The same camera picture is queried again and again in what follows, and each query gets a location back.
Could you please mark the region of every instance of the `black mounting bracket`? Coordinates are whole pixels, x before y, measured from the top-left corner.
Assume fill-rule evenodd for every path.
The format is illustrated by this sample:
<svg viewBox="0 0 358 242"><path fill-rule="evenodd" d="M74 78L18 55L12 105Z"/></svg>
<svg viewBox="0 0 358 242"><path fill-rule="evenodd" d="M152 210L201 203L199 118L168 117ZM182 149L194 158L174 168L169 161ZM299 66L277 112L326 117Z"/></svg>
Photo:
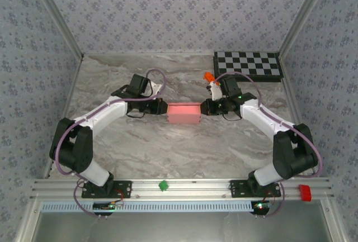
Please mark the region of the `black mounting bracket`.
<svg viewBox="0 0 358 242"><path fill-rule="evenodd" d="M132 181L113 181L113 187L109 193L104 192L102 187L87 182L83 185L82 198L120 199L121 193L123 193L123 198L130 198L131 192Z"/></svg>
<svg viewBox="0 0 358 242"><path fill-rule="evenodd" d="M248 185L246 179L235 179L230 181L229 189L231 190L232 198L240 197L275 197L281 196L280 186L278 183L270 183L269 185L260 187L255 193L252 192L252 188Z"/></svg>

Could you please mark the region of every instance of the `black and white checkerboard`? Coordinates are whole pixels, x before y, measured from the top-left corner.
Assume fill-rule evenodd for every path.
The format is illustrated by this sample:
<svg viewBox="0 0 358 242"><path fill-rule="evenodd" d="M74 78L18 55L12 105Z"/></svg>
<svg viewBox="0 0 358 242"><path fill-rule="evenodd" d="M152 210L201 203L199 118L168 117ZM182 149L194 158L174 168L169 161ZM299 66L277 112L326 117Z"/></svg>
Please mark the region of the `black and white checkerboard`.
<svg viewBox="0 0 358 242"><path fill-rule="evenodd" d="M283 77L278 53L215 52L215 77L226 72L247 74L255 82L280 82ZM237 81L247 81L237 76Z"/></svg>

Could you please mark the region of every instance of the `green block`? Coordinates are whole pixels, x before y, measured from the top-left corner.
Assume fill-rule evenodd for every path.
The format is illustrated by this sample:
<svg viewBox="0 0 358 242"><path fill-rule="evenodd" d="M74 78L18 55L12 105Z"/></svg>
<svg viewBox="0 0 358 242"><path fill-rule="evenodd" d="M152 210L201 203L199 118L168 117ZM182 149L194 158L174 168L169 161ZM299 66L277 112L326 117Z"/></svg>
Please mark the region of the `green block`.
<svg viewBox="0 0 358 242"><path fill-rule="evenodd" d="M169 188L169 185L166 181L162 181L160 184L159 184L159 188L162 190L162 192L164 192L166 189Z"/></svg>

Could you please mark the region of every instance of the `pink block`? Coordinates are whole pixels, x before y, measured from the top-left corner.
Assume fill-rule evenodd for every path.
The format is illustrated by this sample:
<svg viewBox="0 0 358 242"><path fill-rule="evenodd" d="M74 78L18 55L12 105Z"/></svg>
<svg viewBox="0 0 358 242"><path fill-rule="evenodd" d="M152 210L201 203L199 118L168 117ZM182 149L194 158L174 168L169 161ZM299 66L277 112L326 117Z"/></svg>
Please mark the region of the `pink block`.
<svg viewBox="0 0 358 242"><path fill-rule="evenodd" d="M199 124L200 103L168 103L167 115L172 124Z"/></svg>

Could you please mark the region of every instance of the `red object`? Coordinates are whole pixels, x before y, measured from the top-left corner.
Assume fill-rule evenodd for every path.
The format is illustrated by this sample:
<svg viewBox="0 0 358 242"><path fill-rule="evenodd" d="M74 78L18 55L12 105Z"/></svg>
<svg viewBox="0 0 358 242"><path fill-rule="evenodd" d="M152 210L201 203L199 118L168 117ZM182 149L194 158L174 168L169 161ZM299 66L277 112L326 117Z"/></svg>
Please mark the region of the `red object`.
<svg viewBox="0 0 358 242"><path fill-rule="evenodd" d="M168 103L167 115L172 124L199 124L200 103Z"/></svg>
<svg viewBox="0 0 358 242"><path fill-rule="evenodd" d="M308 185L299 185L301 200L305 202L310 202L312 200L311 188Z"/></svg>

